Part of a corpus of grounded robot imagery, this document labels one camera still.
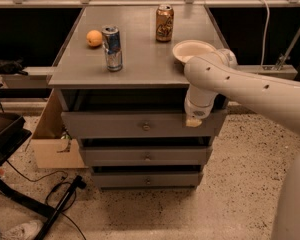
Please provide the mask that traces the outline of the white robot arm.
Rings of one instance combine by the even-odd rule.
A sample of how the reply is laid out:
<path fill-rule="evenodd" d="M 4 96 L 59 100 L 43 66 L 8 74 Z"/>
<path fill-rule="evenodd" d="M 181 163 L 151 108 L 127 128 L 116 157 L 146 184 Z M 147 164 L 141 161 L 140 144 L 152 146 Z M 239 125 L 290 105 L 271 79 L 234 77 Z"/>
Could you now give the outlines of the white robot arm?
<path fill-rule="evenodd" d="M 206 118 L 215 97 L 222 94 L 300 135 L 300 82 L 242 72 L 235 64 L 228 49 L 194 56 L 185 63 L 187 115 Z M 285 177 L 271 240 L 300 240 L 300 154 Z"/>

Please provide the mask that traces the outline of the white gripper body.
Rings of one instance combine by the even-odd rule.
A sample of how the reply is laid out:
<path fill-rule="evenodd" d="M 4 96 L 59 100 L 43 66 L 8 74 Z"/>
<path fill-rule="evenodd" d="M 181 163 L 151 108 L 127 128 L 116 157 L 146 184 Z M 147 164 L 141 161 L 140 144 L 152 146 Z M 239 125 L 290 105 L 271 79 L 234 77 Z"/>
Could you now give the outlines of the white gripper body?
<path fill-rule="evenodd" d="M 199 89 L 194 85 L 190 85 L 184 101 L 186 114 L 196 119 L 207 118 L 213 108 L 216 96 L 216 92 Z"/>

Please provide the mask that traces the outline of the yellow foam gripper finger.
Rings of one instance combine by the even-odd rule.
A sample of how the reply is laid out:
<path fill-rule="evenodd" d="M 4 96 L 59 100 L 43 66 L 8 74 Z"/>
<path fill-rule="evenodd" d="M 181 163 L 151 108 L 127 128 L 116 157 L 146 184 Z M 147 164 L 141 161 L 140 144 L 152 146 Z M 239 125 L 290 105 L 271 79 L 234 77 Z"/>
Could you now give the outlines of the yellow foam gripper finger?
<path fill-rule="evenodd" d="M 186 116 L 185 125 L 187 127 L 196 128 L 196 127 L 199 127 L 201 124 L 202 124 L 201 119 L 197 119 L 197 118 L 189 116 L 189 115 Z"/>

